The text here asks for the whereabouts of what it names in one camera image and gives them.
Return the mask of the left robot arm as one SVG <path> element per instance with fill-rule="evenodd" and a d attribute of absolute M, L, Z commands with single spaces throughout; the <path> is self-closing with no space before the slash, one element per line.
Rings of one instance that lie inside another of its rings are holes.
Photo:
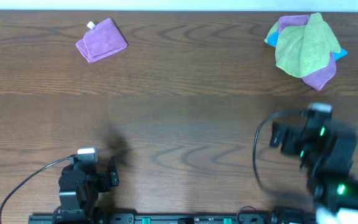
<path fill-rule="evenodd" d="M 96 170 L 94 154 L 74 155 L 58 180 L 60 206 L 52 214 L 52 223 L 109 223 L 110 218 L 96 206 L 100 193 L 119 185 L 115 158 L 104 172 Z"/>

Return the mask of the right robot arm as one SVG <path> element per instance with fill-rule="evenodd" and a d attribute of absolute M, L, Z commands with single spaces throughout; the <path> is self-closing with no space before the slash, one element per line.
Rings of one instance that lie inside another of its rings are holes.
<path fill-rule="evenodd" d="M 314 202 L 341 218 L 358 215 L 358 180 L 350 174 L 356 145 L 356 129 L 340 121 L 313 121 L 305 128 L 272 124 L 270 146 L 300 158 Z"/>

